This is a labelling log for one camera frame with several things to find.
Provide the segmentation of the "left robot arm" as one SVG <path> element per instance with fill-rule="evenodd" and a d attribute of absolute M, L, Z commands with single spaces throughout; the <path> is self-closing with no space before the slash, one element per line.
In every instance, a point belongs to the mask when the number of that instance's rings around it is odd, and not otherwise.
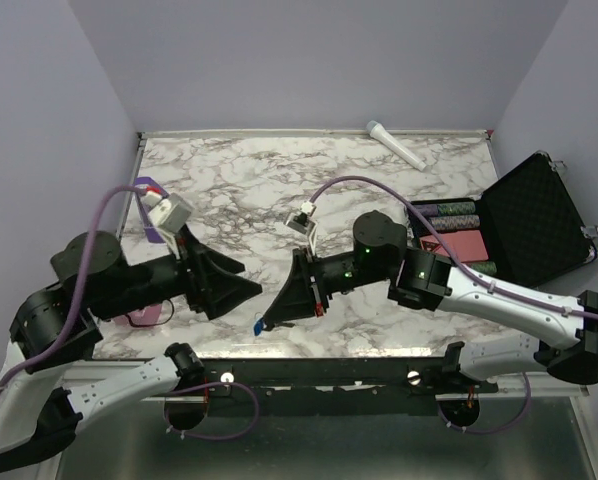
<path fill-rule="evenodd" d="M 215 319 L 262 291 L 244 277 L 241 262 L 187 228 L 176 234 L 173 252 L 140 264 L 127 262 L 115 235 L 98 231 L 75 237 L 51 265 L 56 282 L 31 294 L 10 327 L 0 373 L 0 474 L 57 455 L 104 413 L 153 395 L 188 395 L 205 382 L 191 346 L 174 343 L 117 378 L 62 386 L 63 375 L 101 340 L 100 321 L 176 297 Z"/>

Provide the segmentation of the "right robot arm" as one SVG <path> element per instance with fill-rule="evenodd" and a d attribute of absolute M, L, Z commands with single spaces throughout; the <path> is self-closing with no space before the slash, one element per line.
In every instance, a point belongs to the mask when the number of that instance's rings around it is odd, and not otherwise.
<path fill-rule="evenodd" d="M 335 294 L 383 281 L 388 299 L 402 307 L 471 315 L 516 330 L 500 340 L 448 346 L 438 371 L 450 391 L 527 372 L 576 385 L 598 383 L 598 294 L 542 293 L 454 264 L 409 246 L 405 227 L 379 211 L 355 220 L 349 252 L 319 257 L 308 247 L 294 249 L 289 276 L 254 330 L 321 317 Z"/>

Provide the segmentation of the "blue key tag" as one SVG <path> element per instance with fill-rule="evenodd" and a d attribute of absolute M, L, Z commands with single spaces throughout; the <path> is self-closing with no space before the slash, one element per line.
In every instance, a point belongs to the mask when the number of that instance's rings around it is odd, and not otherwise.
<path fill-rule="evenodd" d="M 253 334 L 255 336 L 259 336 L 265 327 L 265 322 L 263 318 L 258 319 L 253 325 Z"/>

